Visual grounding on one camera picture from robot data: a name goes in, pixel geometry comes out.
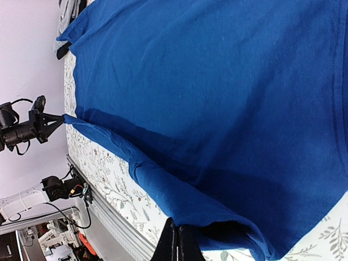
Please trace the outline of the floral tablecloth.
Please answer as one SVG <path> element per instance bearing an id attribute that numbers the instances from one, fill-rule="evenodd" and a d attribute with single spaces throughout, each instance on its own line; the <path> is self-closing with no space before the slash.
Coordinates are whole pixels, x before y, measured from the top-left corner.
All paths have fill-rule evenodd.
<path id="1" fill-rule="evenodd" d="M 136 231 L 156 247 L 166 221 L 156 203 L 131 179 L 128 164 L 66 127 L 69 156 L 87 180 Z M 304 236 L 285 260 L 347 260 L 347 197 Z"/>

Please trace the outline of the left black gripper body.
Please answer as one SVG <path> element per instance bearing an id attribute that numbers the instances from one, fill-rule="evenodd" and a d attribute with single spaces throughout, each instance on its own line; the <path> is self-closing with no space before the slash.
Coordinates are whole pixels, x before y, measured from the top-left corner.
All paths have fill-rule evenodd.
<path id="1" fill-rule="evenodd" d="M 49 115 L 31 110 L 28 116 L 28 121 L 1 130 L 1 138 L 5 144 L 19 144 L 34 138 L 41 144 L 48 141 L 45 128 L 49 123 Z"/>

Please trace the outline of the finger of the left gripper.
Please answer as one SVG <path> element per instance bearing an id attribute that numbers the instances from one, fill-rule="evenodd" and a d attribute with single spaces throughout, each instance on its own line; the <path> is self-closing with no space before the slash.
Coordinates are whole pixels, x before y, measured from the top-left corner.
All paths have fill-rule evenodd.
<path id="1" fill-rule="evenodd" d="M 41 135 L 50 136 L 58 127 L 64 123 L 63 115 L 41 114 Z"/>

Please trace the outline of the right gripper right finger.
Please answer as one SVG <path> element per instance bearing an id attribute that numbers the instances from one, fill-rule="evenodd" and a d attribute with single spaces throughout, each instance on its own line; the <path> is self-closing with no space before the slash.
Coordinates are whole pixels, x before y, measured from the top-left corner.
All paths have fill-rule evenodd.
<path id="1" fill-rule="evenodd" d="M 182 225 L 178 228 L 178 260 L 205 261 L 196 238 L 188 225 Z"/>

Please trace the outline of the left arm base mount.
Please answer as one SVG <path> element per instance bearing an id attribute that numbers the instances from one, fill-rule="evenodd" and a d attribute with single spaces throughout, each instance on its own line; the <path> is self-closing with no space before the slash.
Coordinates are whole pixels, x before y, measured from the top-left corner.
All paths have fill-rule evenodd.
<path id="1" fill-rule="evenodd" d="M 43 185 L 42 191 L 46 193 L 50 202 L 79 197 L 88 204 L 92 204 L 92 190 L 74 165 L 70 165 L 68 173 L 63 178 L 49 176 L 44 178 L 41 184 Z"/>

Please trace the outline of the blue t-shirt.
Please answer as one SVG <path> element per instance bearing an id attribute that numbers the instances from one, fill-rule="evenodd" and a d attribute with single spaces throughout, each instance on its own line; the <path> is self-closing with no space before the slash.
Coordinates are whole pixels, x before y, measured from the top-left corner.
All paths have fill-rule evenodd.
<path id="1" fill-rule="evenodd" d="M 203 250 L 278 260 L 347 192 L 347 1 L 94 1 L 80 133 Z"/>

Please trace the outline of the front aluminium rail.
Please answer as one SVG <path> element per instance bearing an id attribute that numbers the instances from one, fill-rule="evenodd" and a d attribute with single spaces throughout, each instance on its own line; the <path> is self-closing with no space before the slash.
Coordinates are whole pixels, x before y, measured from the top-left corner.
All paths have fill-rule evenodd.
<path id="1" fill-rule="evenodd" d="M 150 260 L 154 245 L 107 202 L 69 155 L 66 158 L 73 165 L 75 174 L 89 186 L 92 225 L 85 233 L 99 257 L 103 260 Z"/>

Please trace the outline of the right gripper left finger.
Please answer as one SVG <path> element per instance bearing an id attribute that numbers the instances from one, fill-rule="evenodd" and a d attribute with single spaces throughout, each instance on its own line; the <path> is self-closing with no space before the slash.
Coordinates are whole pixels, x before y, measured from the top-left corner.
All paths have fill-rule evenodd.
<path id="1" fill-rule="evenodd" d="M 152 256 L 152 261 L 177 261 L 178 260 L 177 227 L 173 218 L 166 220 L 158 244 Z"/>

